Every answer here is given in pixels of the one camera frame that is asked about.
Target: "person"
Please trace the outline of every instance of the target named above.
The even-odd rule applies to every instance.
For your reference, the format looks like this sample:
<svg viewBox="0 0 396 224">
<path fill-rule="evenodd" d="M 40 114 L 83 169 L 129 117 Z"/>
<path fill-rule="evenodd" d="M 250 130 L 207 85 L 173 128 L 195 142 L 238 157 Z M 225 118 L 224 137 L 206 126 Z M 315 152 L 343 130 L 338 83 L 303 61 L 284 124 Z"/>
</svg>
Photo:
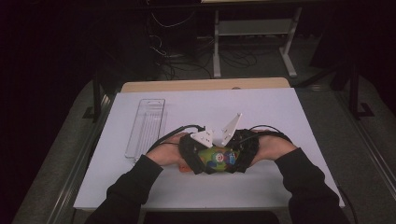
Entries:
<svg viewBox="0 0 396 224">
<path fill-rule="evenodd" d="M 122 175 L 108 188 L 106 199 L 88 217 L 86 223 L 137 223 L 141 204 L 147 201 L 151 186 L 163 170 L 162 166 L 186 165 L 177 147 L 180 137 L 184 134 L 178 133 L 146 155 L 142 155 L 131 171 Z M 305 156 L 301 148 L 280 137 L 265 135 L 259 139 L 259 150 L 251 165 L 261 160 L 274 161 L 283 175 L 283 184 L 286 190 L 291 192 L 289 210 L 293 224 L 349 223 L 339 207 L 337 194 L 324 183 L 324 174 Z M 269 216 L 268 214 L 272 213 L 262 213 L 264 215 L 261 223 L 278 223 L 277 218 L 274 220 L 274 214 Z M 197 217 L 203 216 L 193 217 L 195 222 L 192 223 L 207 223 L 197 221 Z"/>
</svg>

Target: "white table top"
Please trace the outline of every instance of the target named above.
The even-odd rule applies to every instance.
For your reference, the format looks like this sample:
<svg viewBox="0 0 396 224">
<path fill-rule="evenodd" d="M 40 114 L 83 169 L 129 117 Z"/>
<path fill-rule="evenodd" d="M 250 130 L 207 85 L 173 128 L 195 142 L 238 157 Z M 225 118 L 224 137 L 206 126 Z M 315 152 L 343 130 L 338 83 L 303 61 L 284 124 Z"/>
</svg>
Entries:
<svg viewBox="0 0 396 224">
<path fill-rule="evenodd" d="M 292 88 L 156 91 L 119 93 L 111 108 L 102 136 L 93 154 L 74 207 L 95 209 L 106 190 L 128 172 L 133 163 L 124 157 L 141 99 L 165 99 L 165 133 L 189 124 L 220 130 L 242 113 L 238 129 L 266 124 L 278 128 L 326 175 L 325 182 L 338 195 L 332 175 L 318 148 L 299 99 Z M 244 174 L 180 173 L 177 166 L 164 167 L 154 183 L 148 210 L 257 210 L 287 207 L 290 199 L 282 175 L 273 161 L 260 161 Z"/>
</svg>

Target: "black sleeve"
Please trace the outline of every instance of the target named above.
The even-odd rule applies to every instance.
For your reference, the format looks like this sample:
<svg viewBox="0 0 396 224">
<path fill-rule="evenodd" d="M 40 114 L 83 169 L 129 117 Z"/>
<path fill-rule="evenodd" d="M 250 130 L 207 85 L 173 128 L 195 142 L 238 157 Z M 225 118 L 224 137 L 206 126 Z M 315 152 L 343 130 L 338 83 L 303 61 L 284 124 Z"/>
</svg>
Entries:
<svg viewBox="0 0 396 224">
<path fill-rule="evenodd" d="M 324 174 L 298 148 L 276 160 L 283 184 L 291 192 L 293 224 L 349 223 L 339 206 L 338 195 L 324 182 Z"/>
<path fill-rule="evenodd" d="M 107 190 L 105 201 L 86 223 L 137 223 L 141 204 L 149 197 L 154 181 L 163 168 L 142 155 L 134 168 Z"/>
</svg>

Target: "white triangular piece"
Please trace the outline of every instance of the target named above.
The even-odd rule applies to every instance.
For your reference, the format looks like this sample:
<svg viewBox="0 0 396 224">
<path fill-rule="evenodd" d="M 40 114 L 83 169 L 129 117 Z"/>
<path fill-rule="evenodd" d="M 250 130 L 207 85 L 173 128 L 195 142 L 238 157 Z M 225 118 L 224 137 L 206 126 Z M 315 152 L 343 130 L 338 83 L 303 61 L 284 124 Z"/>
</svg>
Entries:
<svg viewBox="0 0 396 224">
<path fill-rule="evenodd" d="M 205 130 L 198 133 L 192 133 L 191 138 L 195 141 L 201 143 L 206 147 L 213 147 L 213 131 L 212 130 Z"/>
<path fill-rule="evenodd" d="M 233 138 L 233 134 L 235 133 L 236 126 L 238 125 L 239 120 L 241 119 L 241 117 L 242 117 L 242 114 L 238 113 L 236 115 L 236 117 L 233 120 L 231 120 L 231 122 L 228 123 L 227 126 L 225 126 L 222 129 L 222 141 L 221 141 L 221 144 L 223 146 L 227 145 L 227 143 L 230 142 L 231 138 Z"/>
</svg>

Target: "hand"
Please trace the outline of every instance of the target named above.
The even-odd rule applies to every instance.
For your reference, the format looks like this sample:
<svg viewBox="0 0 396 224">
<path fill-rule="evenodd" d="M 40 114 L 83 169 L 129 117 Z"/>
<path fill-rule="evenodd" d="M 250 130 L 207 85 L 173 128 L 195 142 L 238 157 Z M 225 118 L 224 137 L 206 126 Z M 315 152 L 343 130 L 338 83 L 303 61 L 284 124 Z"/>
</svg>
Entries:
<svg viewBox="0 0 396 224">
<path fill-rule="evenodd" d="M 146 156 L 160 166 L 171 164 L 187 165 L 178 151 L 178 142 L 180 138 L 186 134 L 187 133 L 177 133 L 173 135 L 163 141 L 162 144 L 152 149 Z"/>
<path fill-rule="evenodd" d="M 293 151 L 296 148 L 297 146 L 295 146 L 294 144 L 283 138 L 272 135 L 262 136 L 259 139 L 259 150 L 257 151 L 257 154 L 250 165 L 253 165 L 254 163 L 261 160 L 275 161 L 279 157 Z"/>
</svg>

